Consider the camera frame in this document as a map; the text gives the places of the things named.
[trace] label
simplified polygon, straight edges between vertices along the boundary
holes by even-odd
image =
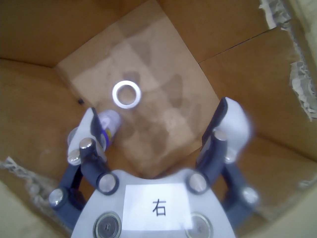
[[[110,145],[111,143],[111,132],[108,128],[106,128],[105,130],[102,131],[102,147],[104,149],[104,151],[106,150],[106,148]]]
[[[185,184],[126,185],[122,229],[134,231],[192,229]]]

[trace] cardboard wall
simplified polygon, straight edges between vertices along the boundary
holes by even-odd
[[[0,0],[0,57],[55,66],[146,0]]]
[[[289,86],[298,59],[277,27],[200,63],[218,97],[237,100],[261,136],[317,160],[317,120],[310,122]]]
[[[259,0],[157,0],[197,62],[268,30]]]

